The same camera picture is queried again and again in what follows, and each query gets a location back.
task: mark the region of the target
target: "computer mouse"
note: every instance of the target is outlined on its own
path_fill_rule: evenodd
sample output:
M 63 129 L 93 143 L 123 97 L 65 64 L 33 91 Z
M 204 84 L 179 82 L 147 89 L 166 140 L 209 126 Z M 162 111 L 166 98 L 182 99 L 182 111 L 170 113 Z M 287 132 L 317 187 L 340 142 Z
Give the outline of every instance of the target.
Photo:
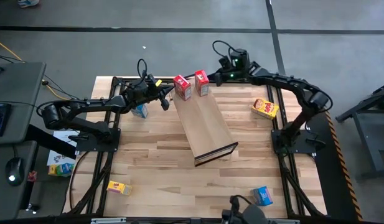
M 6 163 L 5 176 L 12 186 L 19 186 L 24 179 L 23 161 L 20 157 L 14 157 Z

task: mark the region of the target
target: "colorful box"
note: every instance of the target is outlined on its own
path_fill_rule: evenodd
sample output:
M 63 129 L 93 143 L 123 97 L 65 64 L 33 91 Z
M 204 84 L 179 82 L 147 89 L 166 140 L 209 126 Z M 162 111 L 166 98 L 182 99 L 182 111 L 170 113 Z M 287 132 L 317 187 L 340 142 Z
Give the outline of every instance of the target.
M 279 110 L 279 105 L 271 103 L 262 98 L 256 99 L 255 103 L 251 107 L 251 111 L 253 113 L 259 114 L 268 119 L 275 118 L 278 110 Z
M 141 118 L 147 118 L 148 116 L 148 108 L 145 103 L 142 105 L 136 106 L 135 109 L 131 109 L 131 112 L 133 115 L 139 116 Z
M 175 92 L 186 101 L 192 96 L 192 85 L 182 76 L 174 78 Z
M 195 86 L 197 93 L 199 93 L 200 96 L 208 94 L 209 84 L 210 80 L 208 80 L 204 70 L 198 70 L 195 72 Z
M 252 191 L 257 205 L 267 206 L 273 203 L 271 195 L 269 194 L 268 188 L 266 186 L 254 189 Z
M 125 194 L 125 195 L 130 195 L 131 190 L 132 190 L 132 186 L 130 186 L 128 184 L 122 184 L 119 182 L 115 182 L 112 180 L 109 182 L 109 184 L 107 186 L 107 191 L 121 193 L 121 194 Z
M 73 164 L 62 164 L 56 167 L 56 174 L 61 177 L 68 177 L 72 174 Z

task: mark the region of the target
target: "gray floor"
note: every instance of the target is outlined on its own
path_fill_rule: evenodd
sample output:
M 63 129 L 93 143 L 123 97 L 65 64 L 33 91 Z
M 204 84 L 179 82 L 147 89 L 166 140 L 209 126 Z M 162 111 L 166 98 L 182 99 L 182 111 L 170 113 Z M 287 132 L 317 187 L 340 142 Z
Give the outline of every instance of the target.
M 273 0 L 272 5 L 279 29 L 384 30 L 384 0 Z M 264 0 L 45 0 L 32 9 L 19 9 L 15 0 L 7 0 L 0 5 L 0 24 L 269 28 Z M 79 97 L 90 96 L 97 75 L 135 75 L 141 57 L 154 75 L 214 71 L 218 57 L 211 43 L 217 39 L 247 49 L 251 59 L 277 70 L 271 34 L 0 31 L 2 43 L 26 61 L 46 62 L 46 74 Z M 335 103 L 333 117 L 384 84 L 384 35 L 282 34 L 279 43 L 286 73 L 328 92 Z M 2 48 L 0 54 L 8 55 Z M 38 103 L 54 99 L 42 88 Z M 32 122 L 43 127 L 36 116 Z M 350 176 L 370 170 L 353 122 L 335 125 Z M 39 167 L 46 172 L 47 154 L 40 154 Z M 42 204 L 39 215 L 58 214 L 67 179 L 42 180 L 33 195 Z M 384 179 L 353 181 L 364 219 L 384 222 Z

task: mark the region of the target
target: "wooden table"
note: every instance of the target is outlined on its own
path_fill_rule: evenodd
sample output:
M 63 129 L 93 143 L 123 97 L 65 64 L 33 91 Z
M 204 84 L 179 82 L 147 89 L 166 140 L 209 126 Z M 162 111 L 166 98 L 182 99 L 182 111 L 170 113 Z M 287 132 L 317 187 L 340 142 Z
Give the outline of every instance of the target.
M 111 79 L 97 77 L 92 98 L 108 97 Z M 158 101 L 151 102 L 146 119 L 122 114 L 120 147 L 113 160 L 110 180 L 130 184 L 133 191 L 130 196 L 108 192 L 105 216 L 220 218 L 222 209 L 230 209 L 229 196 L 240 194 L 253 200 L 250 190 L 267 186 L 273 204 L 261 209 L 267 217 L 286 217 L 278 158 L 271 143 L 272 122 L 250 111 L 257 97 L 268 97 L 266 87 L 249 84 L 210 87 L 233 139 L 239 142 L 232 155 L 194 167 L 194 157 L 173 102 L 168 111 L 163 111 Z M 301 108 L 291 92 L 283 91 L 283 99 L 288 120 L 292 121 Z M 87 119 L 103 121 L 104 115 L 89 113 Z M 326 213 L 313 159 L 305 154 L 296 154 L 295 159 L 302 189 Z M 95 161 L 96 153 L 91 152 L 78 167 L 73 183 L 74 204 L 91 184 Z M 96 191 L 94 210 L 99 196 L 100 189 Z M 296 211 L 293 190 L 291 197 Z M 240 203 L 242 211 L 246 204 Z M 63 212 L 66 211 L 69 211 L 68 200 Z

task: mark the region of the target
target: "yellow snack box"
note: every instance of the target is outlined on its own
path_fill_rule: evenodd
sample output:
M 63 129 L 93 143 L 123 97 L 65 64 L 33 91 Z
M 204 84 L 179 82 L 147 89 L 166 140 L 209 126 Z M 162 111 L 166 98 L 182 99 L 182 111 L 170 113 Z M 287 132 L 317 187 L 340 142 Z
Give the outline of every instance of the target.
M 107 191 L 111 192 L 116 192 L 116 193 L 121 193 L 125 195 L 130 195 L 132 190 L 132 186 L 127 185 L 127 184 L 122 184 L 119 182 L 115 181 L 110 181 L 108 186 L 107 186 Z
M 279 110 L 279 105 L 264 100 L 262 98 L 256 99 L 255 103 L 251 107 L 253 113 L 259 114 L 265 118 L 273 119 L 276 117 L 276 113 Z
M 50 165 L 48 170 L 48 175 L 57 175 L 56 167 L 57 165 Z

